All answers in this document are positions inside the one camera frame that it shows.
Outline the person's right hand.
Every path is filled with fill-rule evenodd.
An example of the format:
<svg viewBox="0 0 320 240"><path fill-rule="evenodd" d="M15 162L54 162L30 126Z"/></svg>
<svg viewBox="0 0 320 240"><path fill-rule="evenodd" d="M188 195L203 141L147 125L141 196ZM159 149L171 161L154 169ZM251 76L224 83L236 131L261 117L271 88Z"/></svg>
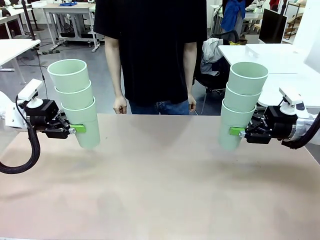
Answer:
<svg viewBox="0 0 320 240"><path fill-rule="evenodd" d="M123 95L116 96L113 103L113 110L116 114L125 115L127 113L127 100Z"/></svg>

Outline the person's left hand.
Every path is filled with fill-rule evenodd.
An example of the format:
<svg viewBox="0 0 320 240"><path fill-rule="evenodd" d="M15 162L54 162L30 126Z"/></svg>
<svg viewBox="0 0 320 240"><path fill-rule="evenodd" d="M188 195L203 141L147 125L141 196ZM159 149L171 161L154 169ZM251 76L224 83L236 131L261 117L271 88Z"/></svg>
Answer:
<svg viewBox="0 0 320 240"><path fill-rule="evenodd" d="M192 94L188 94L188 109L190 112L194 112L196 110L197 102Z"/></svg>

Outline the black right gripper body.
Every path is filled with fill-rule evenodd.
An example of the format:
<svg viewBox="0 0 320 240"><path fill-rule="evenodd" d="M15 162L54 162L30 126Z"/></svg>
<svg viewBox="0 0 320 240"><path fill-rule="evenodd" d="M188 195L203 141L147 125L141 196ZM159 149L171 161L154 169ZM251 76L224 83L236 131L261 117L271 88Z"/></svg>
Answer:
<svg viewBox="0 0 320 240"><path fill-rule="evenodd" d="M254 113L246 128L246 142L269 144L271 139L288 139L297 122L297 115L281 112L279 106L268 106L263 114Z"/></svg>

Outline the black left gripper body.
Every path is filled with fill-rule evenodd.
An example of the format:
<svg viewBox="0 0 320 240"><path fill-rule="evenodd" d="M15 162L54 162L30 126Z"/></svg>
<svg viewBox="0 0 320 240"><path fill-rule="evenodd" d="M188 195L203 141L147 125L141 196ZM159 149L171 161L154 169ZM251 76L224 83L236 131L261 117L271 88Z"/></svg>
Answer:
<svg viewBox="0 0 320 240"><path fill-rule="evenodd" d="M54 100L43 99L42 105L36 108L24 108L28 122L36 131L46 134L51 139L68 138L68 119L58 108Z"/></svg>

